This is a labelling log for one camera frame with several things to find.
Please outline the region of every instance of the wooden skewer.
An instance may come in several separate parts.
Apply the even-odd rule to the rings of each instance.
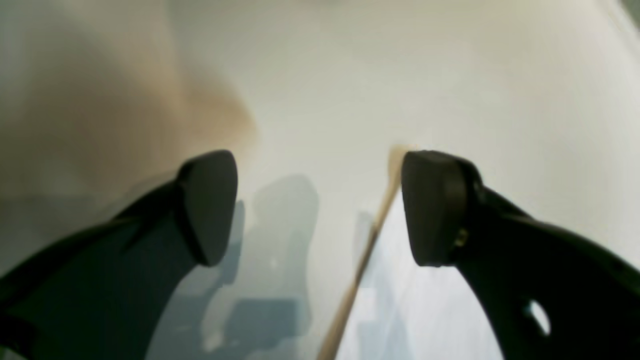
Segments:
[[[335,318],[333,319],[333,322],[329,327],[327,335],[324,337],[324,341],[322,347],[320,348],[320,352],[318,353],[317,360],[334,360],[336,355],[338,354],[340,341],[342,340],[342,336],[344,335],[344,329],[347,326],[347,321],[349,320],[349,315],[351,314],[351,309],[353,308],[353,303],[356,299],[356,294],[358,293],[360,281],[362,280],[364,271],[369,264],[369,258],[371,257],[371,253],[373,252],[373,247],[376,244],[376,240],[378,239],[378,235],[380,234],[382,225],[387,218],[387,214],[389,212],[389,209],[391,208],[391,204],[396,197],[398,189],[400,189],[400,171],[402,169],[404,154],[406,154],[407,151],[409,151],[409,148],[407,146],[401,145],[393,147],[390,151],[388,161],[389,182],[387,185],[387,190],[384,197],[382,198],[382,203],[380,204],[380,208],[378,209],[378,213],[376,214],[375,221],[371,226],[371,230],[369,231],[367,246],[362,253],[360,262],[358,263],[356,274],[342,298],[340,307],[338,308]]]

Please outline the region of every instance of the wooden stick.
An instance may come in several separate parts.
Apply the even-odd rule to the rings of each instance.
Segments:
[[[349,320],[349,315],[351,314],[351,309],[353,308],[356,294],[358,293],[360,281],[362,280],[365,269],[369,264],[369,258],[371,257],[371,253],[373,252],[373,247],[376,244],[376,240],[378,239],[380,231],[382,230],[382,225],[387,218],[387,214],[389,212],[389,209],[391,208],[391,204],[396,197],[397,191],[400,189],[400,170],[402,169],[404,154],[406,154],[408,150],[409,148],[407,146],[397,145],[394,146],[390,151],[388,161],[389,182],[387,185],[387,190],[385,191],[385,195],[382,198],[382,203],[380,204],[380,209],[378,209],[378,213],[376,214],[375,221],[371,226],[371,230],[369,231],[367,246],[362,254],[362,257],[360,258],[360,262],[358,263],[355,277],[347,288],[347,291],[342,298],[342,302],[340,303],[340,307],[338,308],[335,318],[333,319],[333,322],[329,327],[329,331],[324,337],[324,341],[322,347],[320,348],[320,352],[318,353],[317,360],[334,360],[336,355],[338,354],[340,342],[342,340],[342,336],[344,335],[344,329],[347,326],[347,321]]]

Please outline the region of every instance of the small screw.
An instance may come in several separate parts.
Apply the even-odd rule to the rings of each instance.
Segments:
[[[458,231],[458,236],[456,237],[456,241],[454,241],[454,245],[456,247],[463,247],[467,243],[467,239],[469,239],[469,233],[466,229],[462,228]]]

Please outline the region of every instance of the black plastic arm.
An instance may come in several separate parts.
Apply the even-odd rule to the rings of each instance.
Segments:
[[[0,279],[0,345],[35,360],[142,360],[176,285],[224,256],[236,190],[233,155],[212,152],[39,252]]]
[[[640,274],[624,260],[531,218],[455,156],[409,152],[402,191],[414,259],[461,272],[505,359],[640,359]]]

